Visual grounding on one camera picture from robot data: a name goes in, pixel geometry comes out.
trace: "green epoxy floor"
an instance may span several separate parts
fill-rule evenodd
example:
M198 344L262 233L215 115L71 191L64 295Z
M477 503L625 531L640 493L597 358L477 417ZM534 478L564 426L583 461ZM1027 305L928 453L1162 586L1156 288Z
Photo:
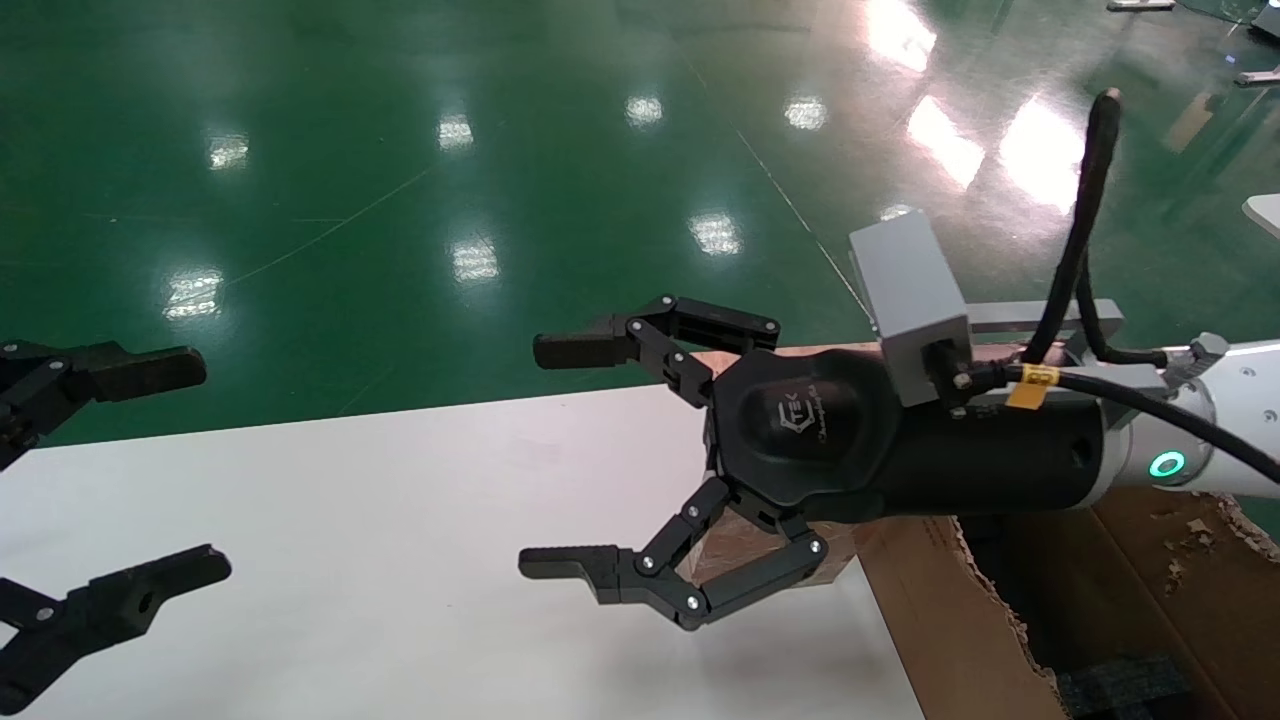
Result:
M845 237L904 206L972 301L1043 297L1114 85L1121 340L1280 336L1280 95L1231 85L1280 50L1102 5L9 0L0 334L207 359L59 443L645 382L529 341L660 292L867 341Z

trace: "black cable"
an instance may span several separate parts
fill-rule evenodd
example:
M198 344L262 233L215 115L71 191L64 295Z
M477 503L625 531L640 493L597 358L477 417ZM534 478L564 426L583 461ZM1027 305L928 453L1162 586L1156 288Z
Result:
M1089 341L1089 350L1100 361L1112 365L1149 364L1157 368L1169 365L1169 355L1164 350L1117 350L1107 345L1107 337L1102 334L1102 323L1098 320L1098 307L1093 304L1088 250L1084 251L1084 260L1080 263L1080 278L1075 281L1075 304L1080 309L1080 324L1084 327L1085 340Z
M1023 368L1024 365L989 365L974 369L972 378L974 386L978 388L989 389L1005 387L1010 382L1018 382L1023 378ZM1162 400L1156 400L1155 397L1143 395L1137 389L1114 383L1111 380L1105 380L1102 378L1074 375L1069 372L1064 372L1059 374L1057 387L1074 389L1094 397L1112 400L1125 407L1132 407L1140 413L1153 415L1175 428L1187 430L1222 452L1226 452L1231 457L1235 457L1240 462L1244 462L1249 468L1253 468L1268 480L1280 484L1280 462L1276 462L1274 457L1249 445L1239 436L1224 430L1199 415L1188 413L1181 407L1170 405Z
M1071 231L1066 236L1062 259L1053 270L1053 284L1044 302L1044 313L1036 327L1023 359L1030 364L1044 361L1050 347L1062 329L1062 319L1071 304L1080 277L1080 266L1089 246L1089 234L1102 206L1102 191L1106 186L1107 169L1115 154L1116 140L1120 137L1120 91L1108 88L1093 100L1089 109L1089 127L1084 135L1084 158L1080 160L1080 182L1075 190L1075 215Z

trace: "yellow tag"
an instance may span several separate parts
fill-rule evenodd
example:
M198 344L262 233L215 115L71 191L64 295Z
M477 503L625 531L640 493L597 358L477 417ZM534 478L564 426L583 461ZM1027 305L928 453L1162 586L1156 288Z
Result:
M1023 410L1039 410L1044 404L1048 388L1057 384L1057 368L1047 365L1023 365L1023 380L1014 386L1005 405Z

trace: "metal bracket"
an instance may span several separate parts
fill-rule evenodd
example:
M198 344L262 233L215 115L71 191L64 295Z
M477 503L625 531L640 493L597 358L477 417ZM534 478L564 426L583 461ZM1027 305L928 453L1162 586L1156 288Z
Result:
M1256 73L1240 73L1235 76L1235 85L1240 87L1253 87L1256 85L1280 83L1280 65L1274 70L1261 70Z
M1098 327L1102 336L1111 340L1114 334L1124 327L1124 313L1114 300L1097 300ZM1041 315L1044 314L1044 301L1028 300L1019 302L977 302L966 305L969 313L969 331L973 334L995 333L1029 333L1034 332L1039 324ZM1062 329L1074 331L1066 340L1066 351L1073 357L1079 357L1088 342L1084 338L1080 325L1080 307L1073 300L1066 307L1066 316L1062 319Z

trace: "cardboard box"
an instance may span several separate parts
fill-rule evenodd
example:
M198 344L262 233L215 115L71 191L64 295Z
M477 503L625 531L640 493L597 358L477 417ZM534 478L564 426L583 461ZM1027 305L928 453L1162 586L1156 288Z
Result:
M1280 548L1230 498L814 525L832 552L810 582L860 559L929 720L1280 717ZM776 542L726 514L682 570L700 583Z

